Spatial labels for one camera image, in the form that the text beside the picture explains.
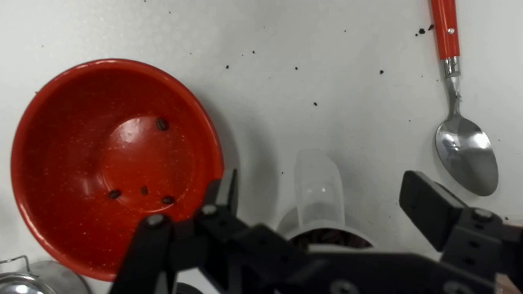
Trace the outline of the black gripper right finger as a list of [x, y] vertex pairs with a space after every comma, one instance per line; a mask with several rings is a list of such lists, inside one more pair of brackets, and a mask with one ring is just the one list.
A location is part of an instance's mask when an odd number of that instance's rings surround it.
[[403, 176], [399, 204], [442, 261], [473, 272], [522, 272], [522, 230], [463, 202], [422, 171]]

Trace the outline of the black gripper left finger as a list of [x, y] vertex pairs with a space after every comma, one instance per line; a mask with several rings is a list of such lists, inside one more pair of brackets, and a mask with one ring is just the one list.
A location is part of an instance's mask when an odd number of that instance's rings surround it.
[[179, 294], [179, 272], [197, 267], [210, 251], [210, 233], [202, 227], [221, 212], [236, 213], [239, 169], [228, 168], [207, 189], [205, 202], [189, 220], [166, 212], [146, 215], [136, 227], [110, 294]]

